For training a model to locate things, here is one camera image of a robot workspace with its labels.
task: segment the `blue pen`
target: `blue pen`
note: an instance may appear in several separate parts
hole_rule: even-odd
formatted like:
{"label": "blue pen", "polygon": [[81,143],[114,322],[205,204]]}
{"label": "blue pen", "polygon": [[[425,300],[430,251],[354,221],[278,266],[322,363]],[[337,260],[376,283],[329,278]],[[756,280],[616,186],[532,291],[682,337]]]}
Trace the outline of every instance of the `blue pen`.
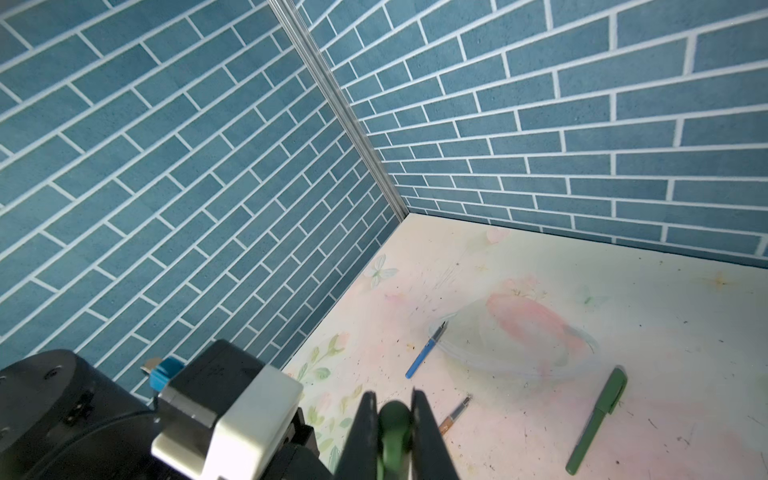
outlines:
{"label": "blue pen", "polygon": [[414,373],[416,373],[416,369],[424,362],[424,359],[427,358],[427,355],[432,350],[432,347],[435,346],[437,341],[440,339],[440,336],[445,331],[445,325],[448,322],[443,322],[440,327],[438,327],[437,330],[435,330],[435,333],[432,334],[432,338],[429,339],[426,345],[424,345],[424,348],[422,349],[422,352],[419,354],[419,356],[416,357],[416,360],[413,361],[413,365],[411,365],[411,368],[408,369],[408,372],[406,372],[406,378],[409,379],[413,376]]}

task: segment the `blue plastic part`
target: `blue plastic part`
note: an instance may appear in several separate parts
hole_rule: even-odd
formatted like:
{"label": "blue plastic part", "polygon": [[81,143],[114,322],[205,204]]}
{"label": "blue plastic part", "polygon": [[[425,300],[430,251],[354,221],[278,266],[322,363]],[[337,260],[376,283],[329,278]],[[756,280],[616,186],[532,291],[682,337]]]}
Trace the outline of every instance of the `blue plastic part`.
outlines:
{"label": "blue plastic part", "polygon": [[416,360],[413,361],[413,365],[411,365],[411,368],[408,369],[408,372],[406,372],[406,378],[409,379],[413,376],[414,373],[416,373],[416,369],[419,368],[419,366],[424,362],[424,359],[427,358],[427,355],[432,350],[432,347],[435,346],[435,340],[429,339],[426,345],[424,345],[424,348],[422,349],[422,352],[419,354],[419,356],[416,357]]}
{"label": "blue plastic part", "polygon": [[173,357],[168,357],[160,365],[152,369],[149,374],[149,386],[155,391],[160,392],[174,378],[177,373],[184,368],[184,363]]}

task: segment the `table surface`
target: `table surface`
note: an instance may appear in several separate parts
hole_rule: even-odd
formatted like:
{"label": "table surface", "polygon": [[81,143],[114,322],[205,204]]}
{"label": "table surface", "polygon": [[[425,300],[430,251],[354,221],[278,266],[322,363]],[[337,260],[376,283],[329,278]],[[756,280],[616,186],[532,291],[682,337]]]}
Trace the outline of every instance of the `table surface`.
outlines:
{"label": "table surface", "polygon": [[[768,478],[768,270],[410,214],[286,365],[333,468],[363,391],[426,392],[461,478]],[[411,380],[406,370],[449,317]]]}

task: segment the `pen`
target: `pen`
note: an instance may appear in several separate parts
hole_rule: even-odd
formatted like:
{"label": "pen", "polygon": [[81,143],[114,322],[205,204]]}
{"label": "pen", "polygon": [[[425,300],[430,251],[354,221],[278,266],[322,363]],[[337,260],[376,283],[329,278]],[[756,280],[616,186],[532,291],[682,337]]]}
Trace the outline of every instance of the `pen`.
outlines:
{"label": "pen", "polygon": [[437,330],[432,334],[432,338],[429,339],[426,345],[424,345],[424,348],[422,349],[422,352],[419,354],[419,356],[416,357],[416,360],[413,361],[413,364],[411,365],[411,368],[408,369],[408,372],[406,372],[406,378],[409,379],[413,376],[414,373],[416,373],[416,369],[422,364],[424,359],[429,354],[430,350],[432,350],[432,347],[435,346],[437,341],[440,339],[440,336],[445,331],[445,324],[448,323],[447,321],[443,322],[440,327],[438,327]]}
{"label": "pen", "polygon": [[469,401],[472,400],[472,395],[467,396],[464,400],[462,400],[461,403],[458,404],[458,407],[451,413],[451,415],[448,415],[445,417],[445,420],[442,421],[440,424],[440,435],[445,435],[445,433],[453,426],[453,422],[456,421],[459,415],[461,415],[469,405]]}
{"label": "pen", "polygon": [[624,391],[624,387],[627,386],[627,374],[624,373],[619,367],[614,368],[611,372],[611,376],[608,377],[608,381],[603,387],[603,391],[600,392],[597,403],[594,404],[592,415],[587,421],[587,426],[584,427],[584,431],[581,433],[576,446],[574,447],[571,457],[568,459],[568,463],[565,465],[565,471],[571,475],[576,475],[581,461],[587,454],[589,445],[592,443],[595,434],[598,433],[600,424],[603,422],[606,414],[613,413],[614,408],[619,403],[621,393]]}

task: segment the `brick wallpaper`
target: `brick wallpaper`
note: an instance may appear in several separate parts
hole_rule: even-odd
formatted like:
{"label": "brick wallpaper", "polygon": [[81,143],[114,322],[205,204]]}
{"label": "brick wallpaper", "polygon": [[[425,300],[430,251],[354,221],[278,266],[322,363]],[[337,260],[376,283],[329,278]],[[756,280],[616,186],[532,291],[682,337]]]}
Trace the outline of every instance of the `brick wallpaper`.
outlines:
{"label": "brick wallpaper", "polygon": [[767,0],[298,0],[412,212],[768,266]]}
{"label": "brick wallpaper", "polygon": [[282,366],[397,220],[268,4],[2,5],[0,366]]}

